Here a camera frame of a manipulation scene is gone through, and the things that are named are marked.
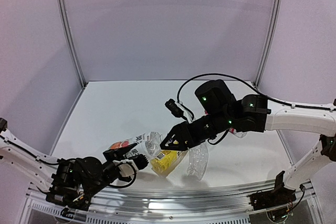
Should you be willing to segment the fruit tea bottle white label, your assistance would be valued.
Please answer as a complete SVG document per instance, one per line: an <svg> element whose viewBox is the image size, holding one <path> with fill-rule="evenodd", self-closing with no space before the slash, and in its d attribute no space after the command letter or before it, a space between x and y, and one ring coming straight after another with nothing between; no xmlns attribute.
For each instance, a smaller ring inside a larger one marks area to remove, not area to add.
<svg viewBox="0 0 336 224"><path fill-rule="evenodd" d="M137 145L128 151L124 156L126 158L143 154L149 161L154 159L161 152L160 144L162 142L162 134L159 132L147 132L138 136L113 143L109 149L118 149L128 147L131 144Z"/></svg>

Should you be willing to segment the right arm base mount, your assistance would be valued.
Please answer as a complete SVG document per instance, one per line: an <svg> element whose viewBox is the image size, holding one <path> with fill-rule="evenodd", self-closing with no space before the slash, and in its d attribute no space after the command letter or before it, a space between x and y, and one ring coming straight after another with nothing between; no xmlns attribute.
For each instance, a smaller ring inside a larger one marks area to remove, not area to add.
<svg viewBox="0 0 336 224"><path fill-rule="evenodd" d="M272 223L285 223L293 210L301 203L305 196L306 188L303 184L299 186L302 191L301 198L294 205L296 200L296 190L291 190L285 187L283 170L275 179L274 188L268 191L257 191L249 196L250 203L254 211L268 209L266 215Z"/></svg>

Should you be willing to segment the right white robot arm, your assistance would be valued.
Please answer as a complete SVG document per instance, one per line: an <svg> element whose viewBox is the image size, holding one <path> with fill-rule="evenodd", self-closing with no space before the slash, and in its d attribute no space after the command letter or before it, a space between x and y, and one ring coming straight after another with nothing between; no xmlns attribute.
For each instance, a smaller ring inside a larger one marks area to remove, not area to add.
<svg viewBox="0 0 336 224"><path fill-rule="evenodd" d="M297 164L276 177L274 191L295 191L321 168L335 161L335 106L274 101L263 94L237 100L223 80L210 80L195 90L207 115L175 125L161 142L162 150L187 151L230 128L237 132L292 130L318 133L319 140Z"/></svg>

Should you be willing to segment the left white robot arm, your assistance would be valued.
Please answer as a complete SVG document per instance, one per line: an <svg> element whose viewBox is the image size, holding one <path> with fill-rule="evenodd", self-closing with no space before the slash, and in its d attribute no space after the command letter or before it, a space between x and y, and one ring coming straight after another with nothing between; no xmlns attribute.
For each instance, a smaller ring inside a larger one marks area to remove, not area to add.
<svg viewBox="0 0 336 224"><path fill-rule="evenodd" d="M105 187L112 187L115 180L134 183L138 171L148 166L143 154L127 158L125 155L135 144L103 152L105 163L96 157L55 158L45 155L16 138L1 119L1 160L11 164L44 193L63 195L94 195Z"/></svg>

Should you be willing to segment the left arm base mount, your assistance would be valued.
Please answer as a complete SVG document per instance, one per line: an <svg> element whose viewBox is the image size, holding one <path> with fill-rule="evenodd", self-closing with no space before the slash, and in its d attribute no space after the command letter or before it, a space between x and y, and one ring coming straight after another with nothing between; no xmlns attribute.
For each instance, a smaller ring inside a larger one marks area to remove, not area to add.
<svg viewBox="0 0 336 224"><path fill-rule="evenodd" d="M51 186L46 194L46 201L55 205L77 210L88 211L92 195L80 190L80 184L75 181L73 174L52 174Z"/></svg>

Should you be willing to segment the yellow drink bottle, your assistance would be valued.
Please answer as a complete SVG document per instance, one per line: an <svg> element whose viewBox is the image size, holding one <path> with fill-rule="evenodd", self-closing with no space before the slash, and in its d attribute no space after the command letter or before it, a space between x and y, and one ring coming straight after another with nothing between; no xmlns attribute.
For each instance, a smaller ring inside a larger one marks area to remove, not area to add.
<svg viewBox="0 0 336 224"><path fill-rule="evenodd" d="M187 151L162 150L150 161L152 170L159 176L167 177L184 159Z"/></svg>

